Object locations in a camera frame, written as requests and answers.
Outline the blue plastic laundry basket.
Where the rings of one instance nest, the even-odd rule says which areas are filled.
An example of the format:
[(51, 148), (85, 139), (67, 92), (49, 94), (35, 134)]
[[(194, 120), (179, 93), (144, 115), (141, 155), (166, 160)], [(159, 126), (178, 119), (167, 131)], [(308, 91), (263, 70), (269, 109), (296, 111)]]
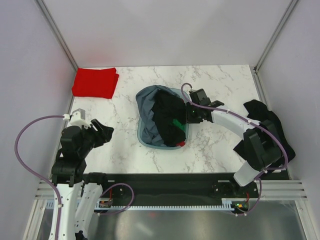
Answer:
[[(183, 97), (183, 94), (181, 92), (180, 89), (178, 88), (170, 88), (170, 90), (176, 94), (179, 95), (180, 98), (182, 98), (182, 100), (186, 103), (187, 101), (185, 100), (185, 98)], [(143, 130), (145, 129), (145, 124), (143, 123), (141, 117), (139, 118), (138, 120), (138, 125), (137, 125), (137, 139), (138, 141), (145, 147), (148, 147), (148, 148), (152, 148), (152, 149), (158, 149), (158, 150), (177, 150), (179, 148), (181, 148), (180, 145), (178, 146), (175, 146), (175, 147), (169, 147), (169, 146), (166, 146), (166, 145), (162, 145), (162, 146), (156, 146), (156, 145), (152, 145), (152, 144), (149, 144), (149, 143), (146, 143), (142, 140), (142, 134), (143, 134)]]

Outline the black t shirt with logo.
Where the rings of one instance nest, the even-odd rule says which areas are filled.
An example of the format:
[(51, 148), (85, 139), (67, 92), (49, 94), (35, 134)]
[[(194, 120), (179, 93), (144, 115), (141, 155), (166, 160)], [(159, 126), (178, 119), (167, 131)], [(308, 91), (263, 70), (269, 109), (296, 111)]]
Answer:
[[(247, 117), (253, 120), (258, 120), (260, 122), (264, 122), (266, 120), (271, 121), (278, 133), (279, 136), (279, 141), (282, 144), (283, 148), (286, 151), (287, 157), (288, 157), (288, 162), (290, 162), (292, 159), (296, 157), (296, 153), (293, 150), (293, 148), (289, 145), (287, 142), (287, 139), (285, 137), (283, 128), (282, 128), (282, 123), (278, 116), (273, 112), (268, 110), (267, 106), (256, 99), (247, 101), (243, 104), (245, 109), (248, 112)], [(245, 149), (244, 149), (244, 141), (241, 140), (234, 148), (233, 150), (244, 160), (247, 160), (247, 156), (245, 154)], [(271, 164), (269, 167), (270, 168), (278, 168), (280, 166), (283, 166), (285, 163), (285, 158), (282, 156), (278, 161), (274, 162)]]

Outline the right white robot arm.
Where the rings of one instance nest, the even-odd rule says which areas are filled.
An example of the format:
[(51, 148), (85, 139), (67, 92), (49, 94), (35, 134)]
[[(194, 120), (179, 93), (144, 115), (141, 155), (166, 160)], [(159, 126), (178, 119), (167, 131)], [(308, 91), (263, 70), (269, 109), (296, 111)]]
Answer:
[(276, 170), (271, 165), (281, 158), (284, 158), (284, 164), (279, 169), (287, 167), (289, 158), (272, 122), (244, 117), (223, 105), (203, 106), (191, 101), (186, 103), (186, 112), (189, 124), (208, 121), (225, 127), (243, 140), (245, 163), (234, 173), (235, 181), (229, 184), (233, 196), (242, 196), (249, 183), (267, 171)]

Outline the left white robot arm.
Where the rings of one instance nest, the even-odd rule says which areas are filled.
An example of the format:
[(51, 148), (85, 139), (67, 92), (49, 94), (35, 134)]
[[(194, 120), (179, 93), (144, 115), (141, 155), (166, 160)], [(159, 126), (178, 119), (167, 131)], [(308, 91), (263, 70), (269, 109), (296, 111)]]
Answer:
[(86, 240), (99, 197), (106, 196), (110, 185), (104, 173), (85, 174), (86, 157), (94, 148), (108, 143), (114, 128), (91, 120), (88, 127), (72, 125), (61, 133), (61, 148), (51, 169), (54, 195), (51, 240)]

